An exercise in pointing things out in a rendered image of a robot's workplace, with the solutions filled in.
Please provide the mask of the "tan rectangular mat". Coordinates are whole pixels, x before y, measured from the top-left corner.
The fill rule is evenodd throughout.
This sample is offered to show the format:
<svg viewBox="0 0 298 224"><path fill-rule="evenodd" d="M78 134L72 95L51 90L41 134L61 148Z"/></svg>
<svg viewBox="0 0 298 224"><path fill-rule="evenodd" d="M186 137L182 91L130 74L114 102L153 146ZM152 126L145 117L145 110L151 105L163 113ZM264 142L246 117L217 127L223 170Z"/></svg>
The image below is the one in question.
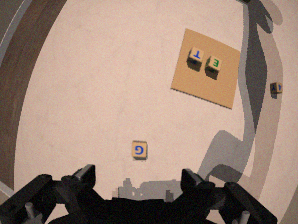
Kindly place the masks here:
<svg viewBox="0 0 298 224"><path fill-rule="evenodd" d="M198 66L186 61L192 47L205 52ZM210 56L222 60L216 74L204 69ZM171 88L232 109L239 61L240 51L186 28Z"/></svg>

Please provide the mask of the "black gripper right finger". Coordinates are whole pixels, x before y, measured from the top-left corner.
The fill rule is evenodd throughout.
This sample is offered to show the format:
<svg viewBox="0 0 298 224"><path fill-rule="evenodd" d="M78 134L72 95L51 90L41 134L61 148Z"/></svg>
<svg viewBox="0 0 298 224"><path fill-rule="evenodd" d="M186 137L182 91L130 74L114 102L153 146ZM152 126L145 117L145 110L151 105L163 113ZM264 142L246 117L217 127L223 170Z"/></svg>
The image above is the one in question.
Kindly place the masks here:
<svg viewBox="0 0 298 224"><path fill-rule="evenodd" d="M207 218L210 210L218 210L225 224L278 222L238 183L226 182L224 187L215 187L215 183L205 181L188 168L182 169L180 186L183 193L173 202L167 202L157 209L155 224L187 224L194 214Z"/></svg>

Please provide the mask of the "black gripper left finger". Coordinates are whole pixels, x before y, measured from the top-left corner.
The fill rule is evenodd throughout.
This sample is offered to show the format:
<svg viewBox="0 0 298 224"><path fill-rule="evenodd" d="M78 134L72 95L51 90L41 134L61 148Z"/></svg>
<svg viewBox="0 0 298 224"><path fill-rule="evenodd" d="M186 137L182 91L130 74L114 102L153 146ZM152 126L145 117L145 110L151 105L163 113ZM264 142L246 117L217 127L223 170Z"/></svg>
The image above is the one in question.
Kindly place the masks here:
<svg viewBox="0 0 298 224"><path fill-rule="evenodd" d="M69 214L81 210L91 224L120 224L120 209L93 189L95 165L81 169L60 181L49 174L35 177L0 205L1 224L45 224L56 204L65 204Z"/></svg>

